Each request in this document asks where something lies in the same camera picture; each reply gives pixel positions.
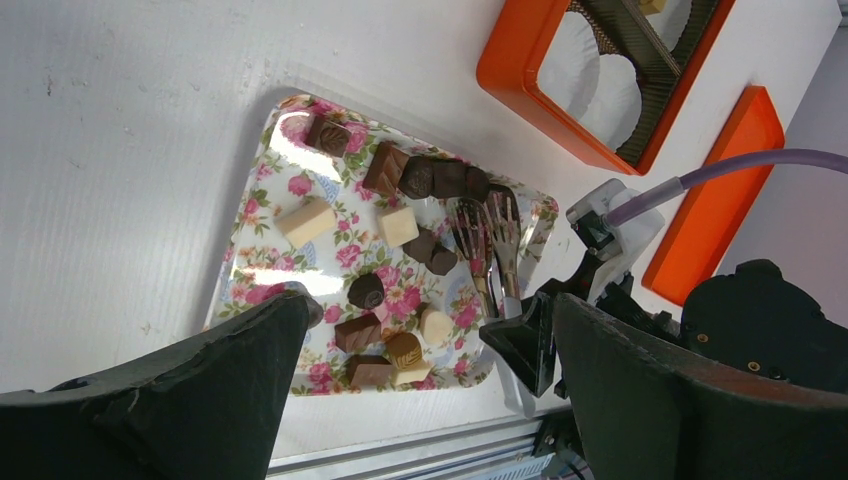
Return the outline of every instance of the pink rose pattern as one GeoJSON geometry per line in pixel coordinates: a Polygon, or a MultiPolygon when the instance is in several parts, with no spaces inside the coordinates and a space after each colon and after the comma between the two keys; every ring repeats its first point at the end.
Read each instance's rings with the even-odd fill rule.
{"type": "Polygon", "coordinates": [[[371,200],[371,198],[374,197],[374,192],[372,192],[371,190],[368,190],[368,189],[366,189],[365,187],[362,186],[362,180],[356,182],[356,186],[353,188],[353,191],[358,193],[359,198],[361,198],[365,201],[371,200]]]}
{"type": "Polygon", "coordinates": [[[259,305],[274,295],[279,295],[285,291],[286,286],[283,283],[278,283],[276,285],[258,285],[245,295],[244,300],[247,303],[259,305]]]}
{"type": "MultiPolygon", "coordinates": [[[[279,131],[295,145],[303,145],[313,115],[325,115],[332,121],[344,125],[351,132],[351,139],[344,158],[335,161],[342,177],[343,186],[352,190],[361,201],[373,203],[377,208],[398,205],[397,197],[384,198],[362,187],[366,161],[370,156],[366,147],[371,146],[370,148],[373,151],[373,145],[379,141],[375,140],[375,135],[369,133],[369,129],[378,128],[375,132],[384,132],[385,130],[380,129],[385,129],[385,127],[374,127],[375,123],[369,124],[367,119],[358,114],[346,111],[321,99],[309,96],[294,98],[294,100],[287,100],[285,109],[279,112],[302,111],[309,112],[309,114],[285,117],[280,122],[279,131]]],[[[416,154],[427,154],[442,158],[453,157],[441,150],[420,143],[415,144],[409,150],[416,154]]],[[[254,165],[256,168],[254,178],[257,182],[273,177],[283,170],[280,158],[275,160],[270,157],[257,157],[254,165]]],[[[298,197],[315,195],[313,193],[314,186],[314,180],[305,172],[291,177],[287,184],[289,193],[298,197]]],[[[276,218],[282,213],[281,207],[277,204],[271,204],[269,200],[279,201],[277,197],[272,197],[264,190],[249,190],[246,200],[243,200],[245,203],[236,227],[240,229],[242,226],[248,225],[260,231],[267,230],[267,226],[262,227],[260,225],[271,223],[269,219],[276,218]]],[[[534,219],[546,222],[547,225],[543,225],[541,230],[537,227],[537,232],[541,231],[543,235],[533,239],[532,244],[534,245],[537,244],[537,238],[542,240],[541,245],[544,244],[547,233],[552,228],[559,210],[556,202],[550,197],[544,198],[541,203],[542,205],[534,204],[531,215],[534,219]]],[[[361,229],[359,225],[361,219],[355,211],[348,212],[345,210],[340,214],[337,210],[337,221],[335,260],[341,268],[350,270],[344,278],[345,285],[342,290],[346,290],[361,270],[374,271],[380,277],[387,291],[387,298],[384,304],[374,313],[383,323],[384,335],[387,331],[405,329],[405,323],[412,318],[415,309],[422,302],[429,301],[433,298],[433,295],[442,295],[436,293],[434,290],[435,281],[429,278],[429,274],[420,265],[406,257],[403,257],[399,263],[397,260],[393,260],[391,251],[385,249],[382,241],[375,234],[361,229]]],[[[449,225],[446,222],[430,226],[430,228],[439,234],[449,234],[449,225]]],[[[279,252],[277,249],[263,250],[262,248],[251,251],[254,247],[237,249],[231,245],[227,250],[225,260],[233,261],[238,258],[240,259],[238,265],[242,265],[246,261],[248,266],[253,265],[254,268],[279,271],[303,271],[309,268],[304,256],[299,252],[294,250],[279,252]]],[[[230,279],[231,287],[228,291],[233,302],[232,309],[229,311],[225,309],[223,314],[219,316],[233,316],[239,311],[249,308],[250,305],[262,303],[286,289],[284,284],[257,285],[255,283],[256,278],[257,276],[250,270],[241,271],[238,268],[234,270],[230,279]]],[[[476,300],[472,287],[470,285],[463,286],[458,298],[446,306],[446,309],[451,313],[455,323],[452,333],[452,347],[457,357],[454,358],[453,363],[444,367],[437,367],[424,381],[401,386],[397,389],[430,390],[445,388],[457,383],[462,386],[471,386],[480,383],[485,378],[488,366],[476,364],[474,360],[477,357],[473,352],[462,351],[468,344],[466,336],[479,328],[481,320],[479,302],[476,300]]],[[[324,305],[324,322],[328,325],[337,324],[359,315],[361,315],[361,310],[348,304],[324,305]]],[[[323,353],[318,351],[316,354],[304,357],[307,352],[309,352],[309,349],[305,347],[301,354],[298,371],[303,372],[304,378],[308,379],[308,384],[295,385],[292,393],[296,395],[329,395],[342,391],[358,391],[356,388],[351,388],[344,378],[344,365],[348,355],[337,348],[334,339],[331,338],[327,342],[323,353]]]]}
{"type": "Polygon", "coordinates": [[[312,180],[306,173],[294,176],[289,180],[289,191],[298,197],[302,197],[312,191],[312,180]]]}
{"type": "Polygon", "coordinates": [[[397,282],[400,281],[400,269],[391,265],[380,267],[377,270],[374,270],[374,273],[376,273],[377,276],[380,277],[380,280],[382,280],[383,288],[385,290],[394,287],[397,285],[397,282]]]}
{"type": "Polygon", "coordinates": [[[362,253],[362,248],[360,248],[359,245],[348,245],[336,253],[336,260],[339,261],[339,264],[341,264],[343,268],[350,268],[350,266],[353,265],[353,262],[356,261],[357,257],[359,257],[360,253],[362,253]]]}
{"type": "Polygon", "coordinates": [[[339,321],[339,318],[342,316],[342,309],[338,305],[333,305],[324,310],[324,321],[333,324],[339,321]]]}
{"type": "Polygon", "coordinates": [[[365,146],[365,139],[368,138],[368,127],[361,123],[349,122],[345,124],[345,128],[350,131],[347,151],[349,153],[356,153],[362,150],[362,147],[365,146]]]}

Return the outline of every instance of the milk chocolate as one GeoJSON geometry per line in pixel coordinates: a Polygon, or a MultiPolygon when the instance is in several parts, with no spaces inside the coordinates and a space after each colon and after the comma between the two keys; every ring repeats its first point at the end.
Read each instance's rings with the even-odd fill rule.
{"type": "Polygon", "coordinates": [[[442,244],[438,244],[433,249],[433,255],[425,265],[427,266],[427,270],[433,272],[434,275],[444,276],[456,266],[456,262],[456,254],[445,248],[442,244]]]}
{"type": "Polygon", "coordinates": [[[380,320],[373,313],[336,324],[335,330],[336,346],[345,353],[377,343],[382,339],[380,320]]]}
{"type": "Polygon", "coordinates": [[[348,301],[363,310],[379,307],[385,296],[383,282],[376,273],[366,273],[357,278],[347,291],[348,301]]]}
{"type": "Polygon", "coordinates": [[[348,142],[350,131],[324,117],[315,117],[304,143],[333,157],[342,157],[348,142]]]}
{"type": "Polygon", "coordinates": [[[489,197],[489,176],[477,167],[468,167],[465,170],[465,196],[485,202],[489,197]]]}
{"type": "Polygon", "coordinates": [[[436,236],[433,232],[422,226],[418,226],[418,237],[403,244],[403,253],[412,257],[418,263],[427,263],[433,256],[436,248],[436,236]]]}
{"type": "Polygon", "coordinates": [[[385,385],[395,367],[379,355],[354,355],[347,364],[347,379],[351,387],[385,385]]]}
{"type": "Polygon", "coordinates": [[[418,337],[407,332],[392,337],[386,343],[386,351],[389,353],[389,360],[398,370],[415,365],[423,355],[418,337]]]}
{"type": "Polygon", "coordinates": [[[433,192],[433,159],[429,157],[410,157],[403,169],[398,188],[404,195],[420,200],[433,192]]]}
{"type": "Polygon", "coordinates": [[[465,171],[468,167],[459,160],[436,160],[433,162],[433,191],[436,198],[465,196],[468,188],[465,171]]]}
{"type": "Polygon", "coordinates": [[[374,159],[371,160],[368,173],[362,180],[362,186],[381,195],[393,197],[408,160],[409,155],[400,151],[394,143],[381,142],[374,152],[374,159]]]}

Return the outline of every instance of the orange lid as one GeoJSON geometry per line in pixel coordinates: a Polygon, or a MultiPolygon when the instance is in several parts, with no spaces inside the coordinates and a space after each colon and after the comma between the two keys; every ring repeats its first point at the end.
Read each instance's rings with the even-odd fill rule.
{"type": "MultiPolygon", "coordinates": [[[[783,148],[783,127],[765,87],[742,93],[704,165],[783,148]]],[[[642,285],[683,305],[713,276],[773,166],[748,168],[689,191],[654,255],[642,285]]]]}
{"type": "Polygon", "coordinates": [[[506,0],[477,64],[477,81],[493,97],[582,162],[630,175],[644,175],[659,154],[735,0],[718,2],[635,166],[618,157],[539,89],[539,68],[571,1],[506,0]]]}

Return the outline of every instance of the purple cable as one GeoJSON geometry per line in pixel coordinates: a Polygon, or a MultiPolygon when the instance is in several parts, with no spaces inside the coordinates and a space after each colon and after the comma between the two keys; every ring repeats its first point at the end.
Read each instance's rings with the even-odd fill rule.
{"type": "Polygon", "coordinates": [[[746,153],[701,167],[682,177],[674,177],[641,195],[631,198],[606,215],[606,224],[610,227],[620,227],[624,222],[632,220],[657,205],[661,205],[686,190],[697,187],[713,178],[743,168],[780,164],[810,165],[848,173],[848,157],[835,153],[803,148],[746,153]]]}

